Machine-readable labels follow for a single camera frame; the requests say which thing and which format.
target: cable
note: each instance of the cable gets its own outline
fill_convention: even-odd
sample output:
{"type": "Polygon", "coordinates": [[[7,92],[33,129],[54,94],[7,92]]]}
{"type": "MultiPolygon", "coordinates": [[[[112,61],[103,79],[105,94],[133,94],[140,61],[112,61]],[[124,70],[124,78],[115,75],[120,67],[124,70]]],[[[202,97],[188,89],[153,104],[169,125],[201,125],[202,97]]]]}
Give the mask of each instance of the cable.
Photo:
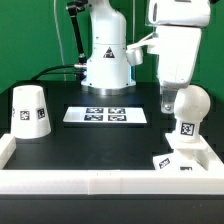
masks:
{"type": "Polygon", "coordinates": [[[48,72],[50,72],[50,71],[55,71],[55,70],[65,69],[65,68],[73,68],[74,69],[74,65],[60,65],[60,66],[55,66],[55,67],[44,69],[43,71],[41,71],[40,73],[35,75],[31,80],[37,80],[40,76],[49,74],[48,72]]]}
{"type": "Polygon", "coordinates": [[[57,37],[58,37],[58,43],[59,43],[59,48],[60,48],[62,65],[65,66],[64,53],[63,53],[64,50],[63,50],[63,45],[62,45],[62,41],[61,41],[61,34],[60,34],[59,24],[58,24],[57,0],[54,0],[54,22],[55,22],[55,27],[56,27],[57,37]]]}

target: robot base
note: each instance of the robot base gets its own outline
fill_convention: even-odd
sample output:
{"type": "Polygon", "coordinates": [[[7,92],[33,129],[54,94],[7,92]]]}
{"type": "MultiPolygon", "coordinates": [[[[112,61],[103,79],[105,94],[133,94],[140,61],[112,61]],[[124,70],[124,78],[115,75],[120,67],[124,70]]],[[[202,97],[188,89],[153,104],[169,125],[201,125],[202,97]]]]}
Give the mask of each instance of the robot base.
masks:
{"type": "Polygon", "coordinates": [[[124,95],[126,93],[133,93],[135,92],[135,82],[133,81],[134,85],[130,85],[120,89],[103,89],[103,88],[95,88],[92,86],[82,85],[82,90],[90,93],[94,93],[97,95],[103,96],[116,96],[116,95],[124,95]]]}

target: white cup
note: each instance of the white cup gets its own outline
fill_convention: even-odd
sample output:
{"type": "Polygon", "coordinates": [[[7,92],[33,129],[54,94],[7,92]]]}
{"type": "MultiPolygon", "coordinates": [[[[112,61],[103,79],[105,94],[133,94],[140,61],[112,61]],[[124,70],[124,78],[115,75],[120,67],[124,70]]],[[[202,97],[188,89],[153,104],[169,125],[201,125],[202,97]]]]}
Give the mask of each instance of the white cup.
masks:
{"type": "Polygon", "coordinates": [[[43,88],[35,85],[13,89],[11,134],[32,139],[51,132],[43,88]]]}

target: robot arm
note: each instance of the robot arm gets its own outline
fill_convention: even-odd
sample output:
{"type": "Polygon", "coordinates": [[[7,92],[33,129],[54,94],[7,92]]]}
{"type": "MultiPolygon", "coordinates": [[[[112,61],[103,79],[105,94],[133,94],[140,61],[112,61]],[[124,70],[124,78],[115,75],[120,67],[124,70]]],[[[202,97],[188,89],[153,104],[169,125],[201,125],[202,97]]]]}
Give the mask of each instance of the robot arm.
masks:
{"type": "Polygon", "coordinates": [[[159,56],[157,77],[161,86],[161,110],[173,113],[176,93],[190,84],[201,40],[201,28],[209,23],[208,0],[150,0],[147,19],[155,27],[149,38],[129,45],[131,65],[142,62],[141,45],[159,56]]]}

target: black cable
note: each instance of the black cable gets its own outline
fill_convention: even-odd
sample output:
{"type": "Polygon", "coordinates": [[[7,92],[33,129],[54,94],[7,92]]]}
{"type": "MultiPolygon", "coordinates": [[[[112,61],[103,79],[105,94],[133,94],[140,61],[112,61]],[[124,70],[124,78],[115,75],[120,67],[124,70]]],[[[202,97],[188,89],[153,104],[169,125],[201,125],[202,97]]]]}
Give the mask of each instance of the black cable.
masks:
{"type": "Polygon", "coordinates": [[[64,69],[64,68],[74,68],[74,65],[59,65],[59,66],[54,66],[51,68],[44,69],[37,75],[35,75],[31,80],[37,80],[40,76],[47,74],[50,71],[58,70],[58,69],[64,69]]]}

